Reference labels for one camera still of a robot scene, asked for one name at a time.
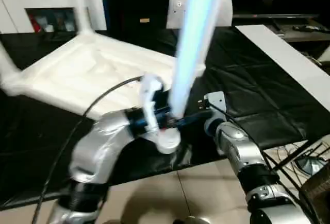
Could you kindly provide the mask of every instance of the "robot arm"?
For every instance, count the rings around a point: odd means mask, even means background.
[[[204,128],[214,138],[218,152],[227,155],[241,183],[246,194],[247,208],[251,212],[250,223],[311,223],[278,184],[278,174],[270,171],[258,146],[244,130],[227,122],[217,111],[206,121]]]

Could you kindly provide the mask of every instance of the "silver metal joint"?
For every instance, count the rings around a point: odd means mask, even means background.
[[[77,143],[70,164],[71,177],[82,183],[106,183],[122,149],[133,140],[123,111],[103,115]]]
[[[288,201],[293,201],[287,191],[280,184],[263,185],[249,191],[245,197],[246,202],[251,199],[259,198],[260,200],[267,200],[272,198],[285,197]]]

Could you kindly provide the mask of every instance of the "floor tile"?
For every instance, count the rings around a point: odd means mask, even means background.
[[[191,215],[211,223],[248,224],[245,194],[228,160],[179,171]]]
[[[43,203],[37,224],[47,223],[54,202],[55,201],[48,201]],[[33,204],[11,210],[0,211],[0,223],[30,224],[35,209],[36,209],[36,204]]]
[[[38,224],[47,223],[54,201],[45,202]],[[0,223],[30,224],[36,205],[0,212]],[[189,216],[177,172],[112,187],[96,224],[171,224]]]

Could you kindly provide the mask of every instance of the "black tablecloth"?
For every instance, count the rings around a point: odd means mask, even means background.
[[[126,35],[123,39],[168,55],[175,54],[178,31]],[[35,34],[2,35],[15,64],[24,69],[63,42],[44,41]],[[187,113],[197,111],[204,94],[224,91],[228,112],[258,145],[271,148],[330,133],[330,113],[272,59],[235,28],[217,28],[196,80]],[[26,96],[0,93],[0,209],[36,202],[41,185],[60,145],[79,117]],[[87,120],[61,159],[47,199],[58,197],[68,180],[71,151],[92,124]],[[129,144],[116,164],[111,184],[119,184],[220,159],[215,145],[198,122],[181,131],[173,154],[160,154],[143,139]]]

